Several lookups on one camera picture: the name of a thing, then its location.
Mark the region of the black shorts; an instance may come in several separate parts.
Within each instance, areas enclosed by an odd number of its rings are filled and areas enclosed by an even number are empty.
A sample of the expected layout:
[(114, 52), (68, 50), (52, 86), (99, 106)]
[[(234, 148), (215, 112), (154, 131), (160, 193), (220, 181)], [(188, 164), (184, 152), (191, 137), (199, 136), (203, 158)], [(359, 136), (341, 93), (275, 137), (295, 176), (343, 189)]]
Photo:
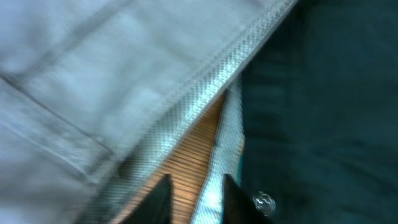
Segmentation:
[(298, 1), (229, 89), (192, 223), (229, 174), (273, 223), (397, 222), (397, 1)]

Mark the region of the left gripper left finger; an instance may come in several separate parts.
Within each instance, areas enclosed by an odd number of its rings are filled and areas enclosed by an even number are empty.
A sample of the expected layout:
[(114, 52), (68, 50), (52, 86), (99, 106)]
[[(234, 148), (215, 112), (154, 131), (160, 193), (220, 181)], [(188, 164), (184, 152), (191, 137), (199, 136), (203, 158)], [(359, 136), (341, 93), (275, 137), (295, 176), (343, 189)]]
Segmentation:
[(171, 224), (172, 179), (165, 174), (121, 224)]

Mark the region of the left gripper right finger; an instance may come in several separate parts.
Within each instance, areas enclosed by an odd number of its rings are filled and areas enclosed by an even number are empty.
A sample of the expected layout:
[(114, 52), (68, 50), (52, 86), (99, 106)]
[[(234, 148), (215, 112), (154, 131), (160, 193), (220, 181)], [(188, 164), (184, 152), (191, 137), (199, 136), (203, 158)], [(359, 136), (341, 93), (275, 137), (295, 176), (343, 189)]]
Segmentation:
[(229, 174), (223, 176), (222, 224), (273, 224)]

